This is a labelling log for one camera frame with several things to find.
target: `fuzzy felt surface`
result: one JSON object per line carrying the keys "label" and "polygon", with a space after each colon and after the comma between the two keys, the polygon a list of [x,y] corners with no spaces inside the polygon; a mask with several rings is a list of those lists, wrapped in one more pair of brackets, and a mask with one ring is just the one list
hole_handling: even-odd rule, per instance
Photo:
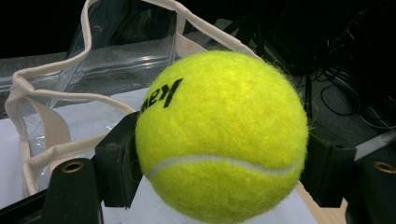
{"label": "fuzzy felt surface", "polygon": [[[220,50],[165,69],[136,124],[142,171],[157,193],[211,223],[242,221],[283,200],[300,177],[307,138],[302,102],[285,76]],[[181,160],[191,156],[201,159]]]}

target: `brass ring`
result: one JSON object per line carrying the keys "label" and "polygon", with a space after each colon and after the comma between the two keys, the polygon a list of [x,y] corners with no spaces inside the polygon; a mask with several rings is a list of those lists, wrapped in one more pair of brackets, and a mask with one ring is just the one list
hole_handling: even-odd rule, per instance
{"label": "brass ring", "polygon": [[67,163],[64,167],[62,167],[62,171],[64,173],[74,173],[80,170],[84,166],[84,163],[81,161],[72,161]]}
{"label": "brass ring", "polygon": [[374,162],[374,167],[379,170],[382,171],[384,173],[388,173],[388,174],[396,174],[396,167],[386,163],[386,162],[382,162],[382,161],[376,161]]}

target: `tennis ball seam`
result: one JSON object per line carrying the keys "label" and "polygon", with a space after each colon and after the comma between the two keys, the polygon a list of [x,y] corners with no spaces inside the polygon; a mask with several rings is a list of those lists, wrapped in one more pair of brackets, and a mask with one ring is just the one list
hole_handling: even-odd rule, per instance
{"label": "tennis ball seam", "polygon": [[253,164],[248,161],[244,160],[239,160],[236,158],[231,158],[231,157],[224,157],[220,155],[188,155],[188,156],[180,156],[180,157],[172,157],[168,158],[164,161],[159,162],[156,164],[154,167],[152,167],[146,176],[148,180],[150,180],[152,177],[154,177],[156,174],[158,174],[162,169],[166,169],[168,167],[174,166],[174,165],[180,165],[180,164],[187,164],[187,163],[193,163],[193,162],[203,162],[203,161],[214,161],[214,162],[224,162],[227,161],[231,164],[238,165],[240,167],[243,167],[245,169],[251,170],[251,171],[256,171],[264,175],[284,175],[289,173],[290,171],[296,169],[303,160],[297,160],[295,163],[292,165],[285,167],[285,168],[265,168],[262,167],[261,165]]}

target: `clear plastic bag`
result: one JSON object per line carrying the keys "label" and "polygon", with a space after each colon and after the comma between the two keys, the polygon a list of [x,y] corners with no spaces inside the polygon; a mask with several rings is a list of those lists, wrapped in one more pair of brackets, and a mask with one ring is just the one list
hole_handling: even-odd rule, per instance
{"label": "clear plastic bag", "polygon": [[6,110],[21,136],[27,194],[48,187],[60,160],[90,158],[179,58],[207,49],[258,57],[221,31],[229,23],[203,21],[174,0],[88,0],[66,59],[13,76]]}

